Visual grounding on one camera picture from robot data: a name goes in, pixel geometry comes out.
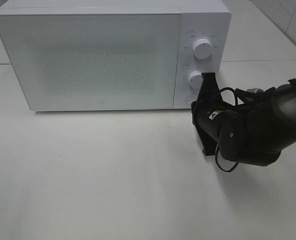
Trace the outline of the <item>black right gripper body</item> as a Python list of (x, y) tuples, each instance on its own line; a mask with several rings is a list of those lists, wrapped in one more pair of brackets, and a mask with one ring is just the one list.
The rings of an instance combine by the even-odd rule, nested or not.
[(192, 123), (203, 146), (205, 156), (217, 156), (227, 109), (218, 87), (202, 87), (191, 105)]

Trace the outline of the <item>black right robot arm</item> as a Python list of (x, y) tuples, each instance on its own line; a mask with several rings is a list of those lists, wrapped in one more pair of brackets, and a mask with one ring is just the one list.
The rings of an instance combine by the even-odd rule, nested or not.
[(295, 78), (265, 91), (232, 89), (234, 104), (229, 104), (222, 98), (215, 73), (201, 77), (191, 111), (204, 155), (265, 167), (296, 142)]

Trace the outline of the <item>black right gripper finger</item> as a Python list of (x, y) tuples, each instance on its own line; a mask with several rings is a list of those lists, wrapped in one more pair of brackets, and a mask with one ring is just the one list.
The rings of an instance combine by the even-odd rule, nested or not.
[(214, 72), (203, 72), (202, 73), (202, 85), (201, 90), (203, 92), (218, 92), (218, 84), (216, 81), (216, 74)]

